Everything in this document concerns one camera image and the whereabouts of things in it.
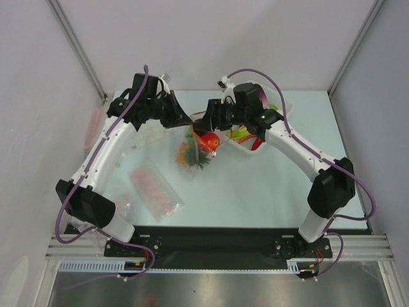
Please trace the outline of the red toy apple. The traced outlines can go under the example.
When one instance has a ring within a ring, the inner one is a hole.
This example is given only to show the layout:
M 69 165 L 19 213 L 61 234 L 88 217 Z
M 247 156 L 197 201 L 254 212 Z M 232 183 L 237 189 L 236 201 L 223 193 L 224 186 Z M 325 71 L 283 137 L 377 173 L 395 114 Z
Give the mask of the red toy apple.
M 215 152 L 220 146 L 220 138 L 216 133 L 209 132 L 199 137 L 198 145 L 204 152 Z

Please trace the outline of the orange toy pineapple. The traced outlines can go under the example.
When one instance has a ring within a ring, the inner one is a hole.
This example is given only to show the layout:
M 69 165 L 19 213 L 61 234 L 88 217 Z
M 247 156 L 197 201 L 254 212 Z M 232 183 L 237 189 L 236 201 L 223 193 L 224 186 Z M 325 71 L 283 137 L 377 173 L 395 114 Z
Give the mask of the orange toy pineapple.
M 185 169 L 203 170 L 212 161 L 212 157 L 208 152 L 202 150 L 197 143 L 185 141 L 179 145 L 175 161 Z

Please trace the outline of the clear red-zipper zip bag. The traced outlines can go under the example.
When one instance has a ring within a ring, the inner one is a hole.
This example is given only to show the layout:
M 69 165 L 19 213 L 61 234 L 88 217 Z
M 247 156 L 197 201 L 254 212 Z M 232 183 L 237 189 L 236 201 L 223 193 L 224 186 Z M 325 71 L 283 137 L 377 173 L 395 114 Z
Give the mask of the clear red-zipper zip bag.
M 178 138 L 174 158 L 181 176 L 192 180 L 202 173 L 216 157 L 217 150 L 226 144 L 232 135 L 232 128 L 202 133 L 195 131 L 192 125 L 186 126 Z

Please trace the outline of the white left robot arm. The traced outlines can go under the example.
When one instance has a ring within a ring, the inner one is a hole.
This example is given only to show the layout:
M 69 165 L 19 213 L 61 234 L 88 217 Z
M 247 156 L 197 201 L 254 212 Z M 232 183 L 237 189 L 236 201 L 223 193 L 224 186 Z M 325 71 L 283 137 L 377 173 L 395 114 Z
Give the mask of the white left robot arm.
M 125 255 L 133 256 L 139 252 L 141 241 L 134 236 L 134 226 L 120 216 L 116 204 L 105 198 L 104 192 L 121 148 L 148 120 L 158 120 L 166 129 L 191 123 L 173 90 L 150 95 L 127 89 L 114 99 L 107 109 L 100 135 L 82 166 L 70 180 L 59 180 L 56 185 L 62 202 L 55 225 L 58 242 L 71 244 L 95 230 L 118 241 L 118 248 Z M 89 228 L 70 240 L 63 239 L 59 227 L 64 213 L 88 223 Z

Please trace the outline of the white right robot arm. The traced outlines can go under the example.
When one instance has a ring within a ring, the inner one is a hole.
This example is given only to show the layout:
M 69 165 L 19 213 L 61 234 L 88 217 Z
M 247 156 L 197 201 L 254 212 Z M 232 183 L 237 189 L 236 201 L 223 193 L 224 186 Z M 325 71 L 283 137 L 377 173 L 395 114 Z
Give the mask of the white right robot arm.
M 243 125 L 247 130 L 280 150 L 292 160 L 312 183 L 307 202 L 309 211 L 298 229 L 301 237 L 295 240 L 295 250 L 301 256 L 311 256 L 318 248 L 317 240 L 326 232 L 331 219 L 355 196 L 352 179 L 353 164 L 319 153 L 298 136 L 278 111 L 265 109 L 260 102 L 253 105 L 228 104 L 210 99 L 202 118 L 195 120 L 196 132 L 228 130 Z

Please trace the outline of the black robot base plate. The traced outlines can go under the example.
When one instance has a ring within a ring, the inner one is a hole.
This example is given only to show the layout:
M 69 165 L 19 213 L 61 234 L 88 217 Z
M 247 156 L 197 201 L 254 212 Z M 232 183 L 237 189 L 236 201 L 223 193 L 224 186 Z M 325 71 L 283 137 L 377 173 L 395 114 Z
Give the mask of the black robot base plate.
M 295 228 L 215 228 L 138 226 L 132 243 L 150 248 L 156 260 L 175 262 L 247 263 L 274 260 L 320 262 L 332 258 L 329 240 L 306 242 Z

